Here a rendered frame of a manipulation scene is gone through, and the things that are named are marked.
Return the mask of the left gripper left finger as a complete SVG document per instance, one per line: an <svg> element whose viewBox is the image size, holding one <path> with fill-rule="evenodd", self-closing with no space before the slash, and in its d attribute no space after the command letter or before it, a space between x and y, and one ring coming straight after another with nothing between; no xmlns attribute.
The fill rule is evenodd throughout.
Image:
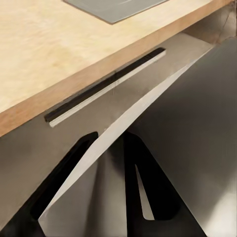
<svg viewBox="0 0 237 237"><path fill-rule="evenodd" d="M0 231L0 237L46 237L38 219L71 174L89 147L98 139L98 131L81 137L40 184L25 204Z"/></svg>

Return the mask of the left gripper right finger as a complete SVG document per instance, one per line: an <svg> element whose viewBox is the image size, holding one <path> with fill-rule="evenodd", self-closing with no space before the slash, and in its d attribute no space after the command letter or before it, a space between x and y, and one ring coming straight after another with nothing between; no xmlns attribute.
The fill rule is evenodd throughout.
<svg viewBox="0 0 237 237"><path fill-rule="evenodd" d="M154 220L143 217L137 165ZM127 237L207 237L143 140L124 133Z"/></svg>

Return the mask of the paper coffee filter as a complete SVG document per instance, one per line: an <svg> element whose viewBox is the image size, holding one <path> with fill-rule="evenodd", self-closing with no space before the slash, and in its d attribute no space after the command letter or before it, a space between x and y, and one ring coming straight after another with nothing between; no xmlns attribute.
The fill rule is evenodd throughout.
<svg viewBox="0 0 237 237"><path fill-rule="evenodd" d="M237 36L167 78L98 137L39 217L46 237L127 237L125 132L143 140L207 237L237 237ZM143 217L154 220L135 168Z"/></svg>

